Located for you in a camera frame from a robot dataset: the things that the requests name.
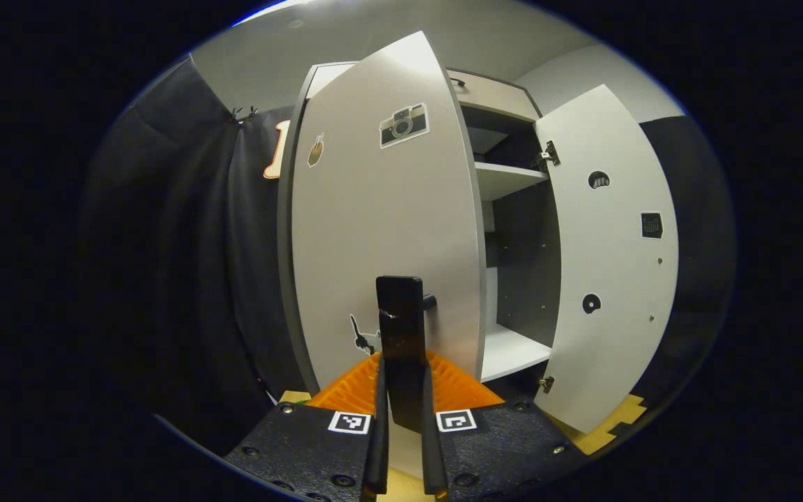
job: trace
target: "yellow tape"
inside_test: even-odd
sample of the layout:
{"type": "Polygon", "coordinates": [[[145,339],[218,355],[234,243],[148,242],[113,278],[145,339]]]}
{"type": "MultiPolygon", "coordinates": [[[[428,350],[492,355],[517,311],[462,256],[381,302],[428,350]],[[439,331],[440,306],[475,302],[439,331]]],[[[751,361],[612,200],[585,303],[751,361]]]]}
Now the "yellow tape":
{"type": "Polygon", "coordinates": [[[618,408],[615,408],[615,411],[609,414],[606,420],[603,420],[603,423],[600,423],[596,429],[588,433],[577,431],[577,429],[565,425],[549,414],[548,417],[553,420],[553,423],[555,423],[557,427],[560,427],[560,431],[566,434],[568,439],[573,442],[580,451],[583,451],[586,455],[590,455],[600,448],[605,447],[605,445],[608,445],[612,442],[612,439],[615,439],[615,436],[609,434],[609,431],[618,425],[618,423],[634,423],[635,420],[640,418],[641,414],[646,411],[646,408],[640,406],[640,403],[643,403],[642,397],[628,394],[625,400],[622,401],[622,404],[619,404],[618,408]]]}

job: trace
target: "orange ribbed component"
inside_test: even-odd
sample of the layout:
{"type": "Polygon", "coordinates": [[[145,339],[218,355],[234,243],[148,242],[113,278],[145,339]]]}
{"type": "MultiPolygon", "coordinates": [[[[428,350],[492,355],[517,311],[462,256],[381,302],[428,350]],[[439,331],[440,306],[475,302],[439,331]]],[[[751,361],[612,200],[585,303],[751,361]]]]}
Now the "orange ribbed component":
{"type": "Polygon", "coordinates": [[[376,372],[380,353],[367,357],[312,398],[307,406],[376,415],[376,372]]]}
{"type": "Polygon", "coordinates": [[[448,359],[428,350],[427,359],[433,372],[433,413],[480,408],[504,402],[448,359]]]}

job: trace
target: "cabinet shelf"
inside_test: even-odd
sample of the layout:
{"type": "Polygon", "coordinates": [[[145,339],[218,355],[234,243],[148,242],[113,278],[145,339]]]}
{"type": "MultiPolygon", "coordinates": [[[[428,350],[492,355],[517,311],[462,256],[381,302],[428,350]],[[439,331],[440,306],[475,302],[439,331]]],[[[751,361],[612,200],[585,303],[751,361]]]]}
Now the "cabinet shelf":
{"type": "Polygon", "coordinates": [[[476,162],[475,175],[479,181],[480,198],[484,201],[504,197],[548,179],[546,172],[488,162],[476,162]]]}
{"type": "Polygon", "coordinates": [[[484,350],[482,382],[514,374],[551,358],[551,347],[500,324],[489,325],[485,330],[484,350]]]}

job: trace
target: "screw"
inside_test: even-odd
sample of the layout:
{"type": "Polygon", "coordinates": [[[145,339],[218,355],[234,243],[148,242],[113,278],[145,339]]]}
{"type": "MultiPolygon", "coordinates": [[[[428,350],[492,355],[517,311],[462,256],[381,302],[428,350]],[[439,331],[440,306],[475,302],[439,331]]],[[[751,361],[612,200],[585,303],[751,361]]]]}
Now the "screw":
{"type": "Polygon", "coordinates": [[[343,488],[349,488],[350,486],[355,486],[355,480],[351,479],[345,474],[337,474],[336,476],[331,477],[330,480],[334,482],[335,485],[341,486],[343,488]]]}
{"type": "Polygon", "coordinates": [[[473,486],[478,482],[479,477],[473,476],[473,474],[470,473],[458,474],[458,476],[454,478],[454,483],[458,486],[473,486]]]}
{"type": "Polygon", "coordinates": [[[293,487],[288,485],[285,482],[280,482],[279,480],[274,480],[274,482],[271,482],[271,484],[280,486],[283,489],[287,489],[287,490],[290,490],[290,492],[293,492],[293,487]]]}

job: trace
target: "black square sticker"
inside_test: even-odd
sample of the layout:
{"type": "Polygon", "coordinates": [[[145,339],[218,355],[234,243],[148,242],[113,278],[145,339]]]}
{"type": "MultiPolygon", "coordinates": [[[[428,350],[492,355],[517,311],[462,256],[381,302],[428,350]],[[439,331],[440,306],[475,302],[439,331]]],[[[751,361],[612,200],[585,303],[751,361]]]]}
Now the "black square sticker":
{"type": "Polygon", "coordinates": [[[643,237],[662,238],[662,215],[660,213],[641,213],[643,237]]]}
{"type": "Polygon", "coordinates": [[[473,420],[473,414],[469,410],[436,413],[436,422],[441,432],[475,429],[475,420],[473,420]]]}
{"type": "Polygon", "coordinates": [[[344,434],[367,434],[370,428],[370,415],[363,413],[334,413],[328,431],[343,432],[344,434]]]}

